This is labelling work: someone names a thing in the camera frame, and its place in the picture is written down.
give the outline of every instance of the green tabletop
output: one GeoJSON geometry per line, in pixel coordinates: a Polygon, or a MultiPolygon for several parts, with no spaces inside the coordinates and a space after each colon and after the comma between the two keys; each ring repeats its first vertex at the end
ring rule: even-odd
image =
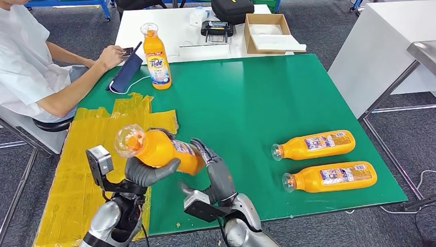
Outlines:
{"type": "MultiPolygon", "coordinates": [[[[386,164],[313,54],[210,60],[170,64],[173,85],[153,89],[149,79],[131,91],[152,95],[153,112],[175,109],[180,126],[177,139],[196,137],[227,163],[237,191],[247,194],[262,220],[362,207],[407,200],[386,164]],[[304,161],[271,156],[271,145],[295,136],[347,129],[355,149],[344,155],[304,161]],[[284,172],[309,166],[367,161],[378,175],[371,187],[337,192],[287,193],[284,172]]],[[[118,68],[106,73],[79,106],[112,111],[116,98],[105,91],[118,68]]],[[[132,80],[148,74],[143,66],[132,80]]],[[[205,169],[194,177],[177,173],[152,187],[150,235],[215,227],[183,212],[184,196],[178,186],[204,189],[205,169]]]]}

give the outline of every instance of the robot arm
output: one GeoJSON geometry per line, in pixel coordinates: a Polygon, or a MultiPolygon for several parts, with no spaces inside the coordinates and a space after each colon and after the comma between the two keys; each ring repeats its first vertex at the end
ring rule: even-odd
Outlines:
{"type": "Polygon", "coordinates": [[[191,139],[191,144],[200,151],[210,179],[205,190],[189,188],[181,183],[186,195],[184,211],[194,217],[212,222],[224,217],[223,238],[229,247],[279,247],[262,231],[255,206],[245,194],[235,190],[234,182],[227,165],[215,152],[200,140],[191,139]]]}
{"type": "Polygon", "coordinates": [[[112,197],[99,207],[80,247],[125,247],[142,226],[142,205],[147,188],[174,173],[179,159],[173,159],[160,168],[145,165],[133,157],[127,160],[125,179],[111,183],[106,174],[114,169],[111,155],[102,146],[86,150],[94,182],[112,197]]]}

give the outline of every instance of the bottle cap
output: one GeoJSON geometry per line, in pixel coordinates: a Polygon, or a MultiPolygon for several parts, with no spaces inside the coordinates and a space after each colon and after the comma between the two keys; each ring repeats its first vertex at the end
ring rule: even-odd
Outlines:
{"type": "Polygon", "coordinates": [[[145,23],[141,26],[141,32],[147,37],[154,37],[157,35],[157,25],[154,23],[145,23]]]}
{"type": "Polygon", "coordinates": [[[141,126],[127,125],[121,128],[115,137],[115,150],[119,155],[130,158],[141,151],[145,141],[146,135],[141,126]]]}
{"type": "Polygon", "coordinates": [[[282,176],[283,187],[287,192],[292,192],[297,188],[297,182],[293,174],[284,173],[282,176]]]}
{"type": "Polygon", "coordinates": [[[279,160],[281,160],[282,158],[284,158],[284,156],[285,156],[285,151],[283,150],[282,145],[279,145],[279,144],[273,144],[272,147],[271,147],[271,154],[272,154],[272,157],[273,157],[275,160],[279,161],[279,160]]]}

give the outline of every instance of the tide logo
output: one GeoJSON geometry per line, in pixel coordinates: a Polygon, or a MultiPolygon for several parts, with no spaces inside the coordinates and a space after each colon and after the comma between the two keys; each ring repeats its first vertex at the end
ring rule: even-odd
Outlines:
{"type": "Polygon", "coordinates": [[[161,57],[153,57],[149,59],[150,66],[153,68],[162,68],[164,60],[161,57]]]}

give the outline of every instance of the orange bottle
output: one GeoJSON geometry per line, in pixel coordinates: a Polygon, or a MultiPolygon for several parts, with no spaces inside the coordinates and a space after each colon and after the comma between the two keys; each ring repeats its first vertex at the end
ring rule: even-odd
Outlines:
{"type": "Polygon", "coordinates": [[[296,174],[285,173],[283,186],[292,192],[325,192],[369,187],[377,182],[374,167],[365,161],[307,167],[296,174]]]}
{"type": "Polygon", "coordinates": [[[115,149],[121,156],[136,156],[152,167],[161,167],[171,159],[179,158],[177,170],[191,175],[197,174],[204,166],[198,150],[192,144],[171,140],[161,130],[144,131],[139,125],[127,125],[119,130],[115,149]]]}
{"type": "Polygon", "coordinates": [[[271,151],[277,161],[282,158],[304,160],[348,153],[355,146],[356,141],[350,131],[336,130],[294,137],[285,144],[274,144],[271,151]]]}
{"type": "Polygon", "coordinates": [[[157,36],[157,25],[145,23],[141,27],[141,32],[145,35],[144,54],[153,87],[167,89],[171,87],[171,73],[164,44],[157,36]]]}

